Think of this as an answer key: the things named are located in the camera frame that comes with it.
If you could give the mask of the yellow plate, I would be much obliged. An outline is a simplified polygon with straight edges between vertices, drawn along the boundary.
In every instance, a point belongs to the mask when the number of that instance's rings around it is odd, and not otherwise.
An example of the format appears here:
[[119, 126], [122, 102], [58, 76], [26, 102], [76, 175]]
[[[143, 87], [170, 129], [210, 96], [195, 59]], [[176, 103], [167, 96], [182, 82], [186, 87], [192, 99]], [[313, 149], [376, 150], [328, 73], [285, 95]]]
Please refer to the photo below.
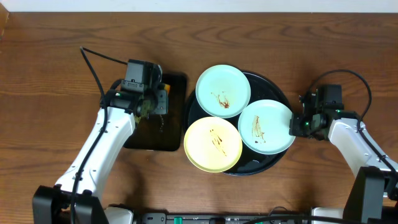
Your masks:
[[188, 127], [183, 147], [194, 166], [205, 172], [219, 173], [239, 161], [243, 142], [229, 121], [211, 116], [200, 118]]

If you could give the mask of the green yellow sponge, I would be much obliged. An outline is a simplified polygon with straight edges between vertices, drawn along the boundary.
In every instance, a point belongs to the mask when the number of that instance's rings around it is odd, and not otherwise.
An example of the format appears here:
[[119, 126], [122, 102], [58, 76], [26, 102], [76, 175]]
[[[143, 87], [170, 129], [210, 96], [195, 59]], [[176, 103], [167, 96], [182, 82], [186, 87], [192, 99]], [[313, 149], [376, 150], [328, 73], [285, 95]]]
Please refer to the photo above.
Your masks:
[[170, 93], [170, 85], [164, 84], [164, 90], [167, 92], [167, 94]]

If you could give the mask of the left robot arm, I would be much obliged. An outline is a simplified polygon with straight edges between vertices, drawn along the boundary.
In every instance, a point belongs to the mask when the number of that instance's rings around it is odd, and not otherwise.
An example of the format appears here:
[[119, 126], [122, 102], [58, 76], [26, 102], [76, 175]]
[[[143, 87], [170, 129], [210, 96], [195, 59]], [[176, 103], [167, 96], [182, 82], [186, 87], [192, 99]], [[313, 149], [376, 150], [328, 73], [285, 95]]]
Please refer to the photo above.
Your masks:
[[96, 123], [76, 159], [53, 187], [36, 190], [34, 223], [134, 223], [134, 212], [122, 205], [103, 208], [104, 186], [139, 120], [166, 114], [169, 91], [161, 83], [142, 91], [123, 85], [102, 92]]

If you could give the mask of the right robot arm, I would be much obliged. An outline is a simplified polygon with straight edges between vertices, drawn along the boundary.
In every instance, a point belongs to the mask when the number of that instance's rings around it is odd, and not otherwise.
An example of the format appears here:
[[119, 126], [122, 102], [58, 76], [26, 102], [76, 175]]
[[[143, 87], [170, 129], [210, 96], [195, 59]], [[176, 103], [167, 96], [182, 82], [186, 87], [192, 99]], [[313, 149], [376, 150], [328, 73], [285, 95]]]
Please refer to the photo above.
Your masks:
[[289, 134], [329, 141], [355, 176], [344, 208], [315, 208], [314, 215], [356, 223], [397, 223], [397, 207], [383, 205], [384, 197], [397, 200], [397, 162], [377, 145], [355, 112], [293, 114]]

